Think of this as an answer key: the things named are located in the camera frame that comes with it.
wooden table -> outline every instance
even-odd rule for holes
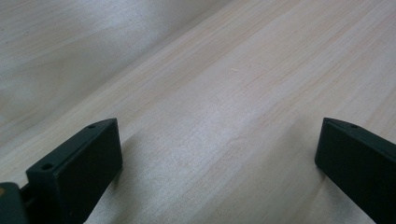
[[[87,223],[373,223],[314,164],[324,117],[396,142],[396,1],[0,3],[1,181],[119,121]]]

dark object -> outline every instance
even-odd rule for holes
[[[396,223],[396,146],[357,125],[324,119],[315,163],[376,223]]]
[[[21,190],[0,184],[0,223],[83,223],[121,167],[117,120],[91,124],[30,167]]]

table surface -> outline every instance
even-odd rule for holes
[[[393,0],[0,3],[1,181],[118,119],[87,223],[373,223],[314,156],[325,117],[396,142],[395,99]]]

